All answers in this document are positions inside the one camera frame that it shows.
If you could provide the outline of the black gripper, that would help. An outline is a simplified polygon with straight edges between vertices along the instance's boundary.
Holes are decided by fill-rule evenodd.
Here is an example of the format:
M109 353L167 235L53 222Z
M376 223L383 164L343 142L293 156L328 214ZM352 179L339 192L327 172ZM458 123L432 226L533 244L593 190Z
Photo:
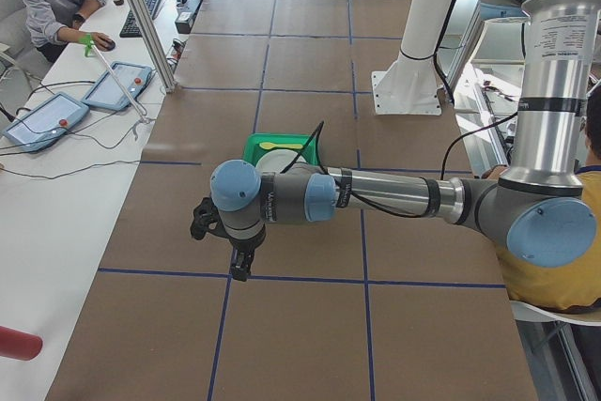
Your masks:
M231 239L231 242L235 249L230 266L231 276L234 280L247 282L252 275L255 250L261 245L261 232L248 239Z

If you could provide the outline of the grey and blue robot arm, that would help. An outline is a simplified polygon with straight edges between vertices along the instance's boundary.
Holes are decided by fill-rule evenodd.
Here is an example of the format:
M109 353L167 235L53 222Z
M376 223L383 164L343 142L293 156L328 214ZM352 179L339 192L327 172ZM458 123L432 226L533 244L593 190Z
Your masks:
M250 276L267 224L327 221L346 207L441 217L539 267L583 255L596 220L581 200L574 163L600 0L482 0L482 8L488 17L525 13L531 25L513 157L498 180L403 177L298 159L280 173L260 173L232 160L213 171L210 195L193 212L192 236L228 239L236 251L230 272L239 281Z

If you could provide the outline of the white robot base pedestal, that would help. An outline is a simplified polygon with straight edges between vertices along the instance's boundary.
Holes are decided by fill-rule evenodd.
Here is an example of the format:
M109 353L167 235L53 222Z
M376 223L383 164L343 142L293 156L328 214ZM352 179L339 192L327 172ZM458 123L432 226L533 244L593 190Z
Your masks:
M435 54L454 0L412 0L397 59L372 73L378 115L441 114Z

